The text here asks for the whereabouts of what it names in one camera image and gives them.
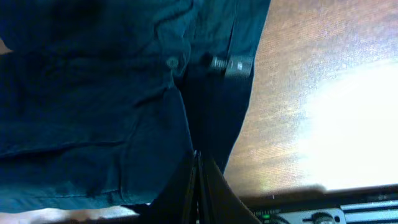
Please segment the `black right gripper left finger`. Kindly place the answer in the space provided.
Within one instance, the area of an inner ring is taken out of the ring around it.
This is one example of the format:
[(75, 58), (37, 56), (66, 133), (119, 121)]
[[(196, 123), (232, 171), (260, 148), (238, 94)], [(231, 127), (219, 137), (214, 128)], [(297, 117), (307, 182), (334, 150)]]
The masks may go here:
[(195, 154), (188, 152), (165, 189), (139, 217), (141, 224), (190, 224), (197, 215)]

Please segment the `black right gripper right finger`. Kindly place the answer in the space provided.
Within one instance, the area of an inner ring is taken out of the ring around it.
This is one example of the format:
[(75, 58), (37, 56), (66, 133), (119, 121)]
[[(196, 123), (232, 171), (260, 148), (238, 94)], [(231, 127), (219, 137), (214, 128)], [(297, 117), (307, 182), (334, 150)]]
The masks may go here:
[(261, 224), (238, 199), (215, 161), (197, 155), (198, 212), (203, 224)]

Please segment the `navy blue shorts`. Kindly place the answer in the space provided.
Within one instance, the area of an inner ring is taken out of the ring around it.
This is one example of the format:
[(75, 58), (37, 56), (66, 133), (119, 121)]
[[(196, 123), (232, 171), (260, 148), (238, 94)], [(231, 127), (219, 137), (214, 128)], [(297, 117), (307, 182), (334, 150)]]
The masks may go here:
[(194, 151), (224, 170), (266, 0), (2, 0), (1, 211), (144, 204)]

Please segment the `grey robot base unit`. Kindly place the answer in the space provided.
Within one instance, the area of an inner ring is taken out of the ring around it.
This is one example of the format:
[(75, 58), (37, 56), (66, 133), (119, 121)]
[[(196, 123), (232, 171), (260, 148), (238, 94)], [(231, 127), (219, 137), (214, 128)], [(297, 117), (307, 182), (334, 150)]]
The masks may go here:
[(241, 199), (268, 224), (397, 223), (396, 185), (337, 191), (309, 188)]

